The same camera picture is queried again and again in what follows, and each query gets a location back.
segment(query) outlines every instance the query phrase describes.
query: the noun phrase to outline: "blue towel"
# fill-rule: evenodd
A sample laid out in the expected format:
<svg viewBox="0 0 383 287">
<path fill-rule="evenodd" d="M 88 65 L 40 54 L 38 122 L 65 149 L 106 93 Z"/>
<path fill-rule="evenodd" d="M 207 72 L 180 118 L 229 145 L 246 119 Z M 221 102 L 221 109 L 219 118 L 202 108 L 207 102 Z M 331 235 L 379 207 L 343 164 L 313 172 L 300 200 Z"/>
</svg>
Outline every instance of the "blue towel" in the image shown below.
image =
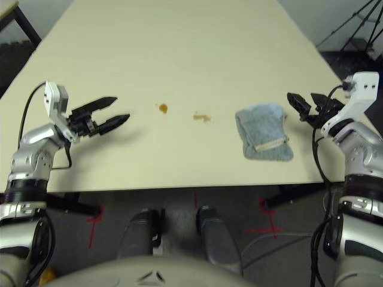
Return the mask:
<svg viewBox="0 0 383 287">
<path fill-rule="evenodd" d="M 289 161 L 294 157 L 283 131 L 284 113 L 279 105 L 255 105 L 235 114 L 244 156 L 255 160 Z"/>
</svg>

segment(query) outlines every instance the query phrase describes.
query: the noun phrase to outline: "silver robot arm segment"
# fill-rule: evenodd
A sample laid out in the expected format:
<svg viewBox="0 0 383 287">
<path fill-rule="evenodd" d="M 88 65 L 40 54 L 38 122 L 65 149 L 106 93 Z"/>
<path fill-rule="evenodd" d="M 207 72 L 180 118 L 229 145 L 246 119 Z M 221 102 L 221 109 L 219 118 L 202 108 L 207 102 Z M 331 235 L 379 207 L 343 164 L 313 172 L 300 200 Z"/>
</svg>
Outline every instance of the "silver robot arm segment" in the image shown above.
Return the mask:
<svg viewBox="0 0 383 287">
<path fill-rule="evenodd" d="M 45 210 L 54 155 L 65 148 L 70 160 L 70 144 L 79 142 L 80 136 L 103 135 L 123 124 L 129 114 L 101 125 L 91 118 L 93 111 L 106 108 L 116 99 L 103 97 L 73 110 L 65 118 L 65 88 L 46 82 L 44 105 L 53 123 L 22 137 L 20 148 L 11 159 L 4 203 L 0 204 L 0 287 L 30 286 L 29 273 L 48 255 L 50 223 Z"/>
</svg>

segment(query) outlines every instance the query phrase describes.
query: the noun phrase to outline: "table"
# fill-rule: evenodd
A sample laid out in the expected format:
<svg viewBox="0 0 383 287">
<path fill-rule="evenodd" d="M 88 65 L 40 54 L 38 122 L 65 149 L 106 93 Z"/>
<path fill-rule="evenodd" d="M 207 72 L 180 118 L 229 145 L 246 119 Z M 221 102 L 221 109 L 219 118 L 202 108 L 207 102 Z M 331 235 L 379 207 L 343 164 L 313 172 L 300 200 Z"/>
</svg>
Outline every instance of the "table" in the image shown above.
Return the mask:
<svg viewBox="0 0 383 287">
<path fill-rule="evenodd" d="M 0 2 L 0 31 L 3 30 L 12 20 L 23 29 L 30 41 L 35 47 L 41 42 L 41 38 L 29 23 L 19 8 L 19 2 L 16 0 L 1 0 Z"/>
<path fill-rule="evenodd" d="M 75 0 L 0 101 L 4 187 L 24 104 L 44 80 L 66 87 L 69 111 L 117 96 L 94 114 L 99 123 L 131 113 L 117 130 L 73 145 L 73 167 L 51 173 L 51 192 L 320 182 L 312 130 L 286 94 L 312 105 L 310 92 L 339 84 L 276 1 Z M 48 122 L 42 94 L 26 132 Z M 244 158 L 235 112 L 257 103 L 283 106 L 291 161 Z M 321 141 L 320 160 L 331 180 L 344 179 L 344 157 L 330 139 Z M 66 164 L 63 151 L 55 164 Z"/>
</svg>

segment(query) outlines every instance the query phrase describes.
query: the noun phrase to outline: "cable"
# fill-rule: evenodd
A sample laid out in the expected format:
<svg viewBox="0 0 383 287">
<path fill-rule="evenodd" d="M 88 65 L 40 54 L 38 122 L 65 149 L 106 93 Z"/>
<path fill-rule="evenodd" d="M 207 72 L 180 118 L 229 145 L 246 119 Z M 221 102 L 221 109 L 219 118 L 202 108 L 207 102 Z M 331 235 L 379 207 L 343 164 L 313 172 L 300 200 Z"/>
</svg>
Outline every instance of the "cable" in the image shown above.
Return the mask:
<svg viewBox="0 0 383 287">
<path fill-rule="evenodd" d="M 243 269 L 245 270 L 246 268 L 248 268 L 249 266 L 253 265 L 258 260 L 263 259 L 263 258 L 265 258 L 265 257 L 267 257 L 269 255 L 272 255 L 273 253 L 275 253 L 277 251 L 280 251 L 280 250 L 282 250 L 282 249 L 284 249 L 286 247 L 289 247 L 290 245 L 293 245 L 295 243 L 301 242 L 302 240 L 305 240 L 307 238 L 310 238 L 310 236 L 301 236 L 301 237 L 299 237 L 297 239 L 294 239 L 294 240 L 292 240 L 290 242 L 282 244 L 282 245 L 278 246 L 277 248 L 275 248 L 275 249 L 273 249 L 271 251 L 267 251 L 264 254 L 262 254 L 262 255 L 260 255 L 260 256 L 258 256 L 256 258 L 252 259 L 250 262 L 248 262 L 245 265 L 243 265 Z"/>
<path fill-rule="evenodd" d="M 274 233 L 265 233 L 262 234 L 261 236 L 258 236 L 257 238 L 253 239 L 252 241 L 247 244 L 243 250 L 241 251 L 241 257 L 244 256 L 245 252 L 249 250 L 252 245 L 257 243 L 259 240 L 267 238 L 267 237 L 273 237 L 275 236 Z M 278 236 L 302 236 L 302 237 L 310 237 L 312 236 L 312 232 L 300 232 L 300 231 L 284 231 L 284 232 L 278 232 Z"/>
<path fill-rule="evenodd" d="M 50 249 L 47 255 L 47 258 L 45 259 L 44 263 L 40 267 L 40 269 L 37 271 L 37 273 L 34 275 L 34 277 L 31 280 L 28 280 L 25 284 L 26 287 L 32 286 L 40 277 L 40 275 L 43 273 L 43 271 L 47 268 L 49 261 L 52 258 L 54 246 L 56 245 L 56 233 L 54 232 L 54 226 L 52 223 L 52 220 L 50 219 L 48 213 L 45 213 L 45 218 L 48 222 L 50 235 L 51 235 L 51 241 L 50 241 Z"/>
<path fill-rule="evenodd" d="M 68 159 L 68 166 L 63 166 L 63 167 L 53 167 L 52 170 L 63 170 L 63 169 L 70 169 L 72 166 L 72 157 L 71 157 L 71 142 L 70 141 L 65 141 L 65 154 Z"/>
<path fill-rule="evenodd" d="M 320 111 L 320 113 L 318 115 L 318 118 L 315 121 L 314 129 L 312 131 L 312 155 L 314 157 L 314 161 L 315 161 L 315 164 L 317 165 L 319 173 L 320 173 L 320 175 L 321 175 L 321 177 L 323 179 L 323 182 L 326 185 L 327 208 L 326 208 L 326 211 L 325 211 L 322 223 L 314 231 L 314 233 L 312 235 L 312 238 L 311 238 L 311 244 L 310 244 L 310 251 L 311 251 L 310 252 L 311 253 L 311 279 L 310 279 L 310 287 L 314 287 L 315 286 L 315 278 L 318 279 L 318 281 L 319 281 L 319 283 L 320 283 L 320 285 L 322 287 L 325 287 L 325 284 L 323 282 L 323 279 L 321 278 L 321 275 L 320 275 L 320 272 L 319 272 L 319 269 L 318 269 L 318 248 L 319 248 L 320 240 L 321 240 L 322 235 L 323 235 L 324 228 L 326 227 L 327 223 L 330 221 L 330 218 L 331 218 L 329 216 L 330 216 L 330 209 L 331 209 L 331 202 L 332 202 L 332 197 L 331 197 L 331 195 L 332 195 L 331 194 L 331 182 L 326 177 L 326 175 L 324 174 L 324 172 L 323 172 L 323 170 L 321 168 L 320 162 L 319 162 L 319 158 L 318 158 L 319 141 L 321 141 L 323 139 L 323 137 L 321 137 L 321 138 L 316 140 L 315 139 L 315 135 L 316 135 L 316 132 L 317 132 L 318 125 L 323 122 L 324 114 L 327 111 L 327 107 L 329 105 L 329 102 L 330 102 L 333 94 L 339 88 L 343 88 L 343 85 L 336 86 L 329 93 L 329 95 L 327 97 L 327 100 L 326 100 L 326 103 L 324 105 L 324 108 Z"/>
<path fill-rule="evenodd" d="M 29 98 L 28 100 L 26 101 L 25 103 L 25 107 L 24 107 L 24 112 L 23 112 L 23 116 L 22 116 L 22 121 L 20 123 L 20 129 L 19 129 L 19 140 L 17 141 L 17 149 L 20 148 L 20 142 L 22 141 L 22 137 L 23 137 L 23 130 L 24 130 L 24 123 L 25 123 L 25 118 L 26 118 L 26 114 L 28 112 L 28 108 L 29 108 L 29 104 L 31 103 L 31 100 L 34 96 L 34 94 L 37 92 L 37 90 L 39 88 L 41 88 L 42 86 L 45 85 L 45 82 L 39 84 L 37 87 L 35 87 L 35 89 L 32 91 L 32 93 L 29 95 Z"/>
</svg>

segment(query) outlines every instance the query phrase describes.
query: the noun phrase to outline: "grey floor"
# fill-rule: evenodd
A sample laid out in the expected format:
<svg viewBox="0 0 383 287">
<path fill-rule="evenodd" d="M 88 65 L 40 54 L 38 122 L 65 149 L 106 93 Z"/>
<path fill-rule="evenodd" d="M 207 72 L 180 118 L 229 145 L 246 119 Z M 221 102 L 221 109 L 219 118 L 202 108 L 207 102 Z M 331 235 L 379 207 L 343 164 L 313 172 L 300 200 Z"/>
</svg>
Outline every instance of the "grey floor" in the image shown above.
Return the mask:
<svg viewBox="0 0 383 287">
<path fill-rule="evenodd" d="M 0 45 L 0 97 L 31 52 L 32 47 L 28 43 Z M 344 66 L 333 68 L 338 69 L 336 72 L 340 77 L 342 73 L 349 72 Z M 381 133 L 382 108 L 383 98 L 379 92 L 379 99 L 367 115 Z M 270 216 L 260 210 L 259 199 L 277 193 L 277 187 L 273 186 L 85 193 L 80 196 L 81 202 L 104 207 L 102 221 L 95 225 L 92 246 L 89 246 L 92 224 L 87 222 L 86 217 L 49 210 L 57 235 L 50 265 L 63 276 L 114 259 L 127 223 L 134 214 L 148 207 L 166 209 L 167 232 L 163 248 L 168 256 L 183 254 L 203 257 L 195 228 L 195 200 L 197 206 L 208 204 L 218 209 L 240 250 L 272 228 L 272 224 L 278 230 L 310 232 L 321 222 L 324 214 L 323 192 L 277 208 L 275 214 L 271 215 L 271 223 Z M 245 278 L 261 287 L 308 286 L 309 242 L 309 239 L 278 234 L 275 238 L 259 240 L 244 254 Z M 324 281 L 330 286 L 335 262 L 320 250 L 319 265 Z"/>
</svg>

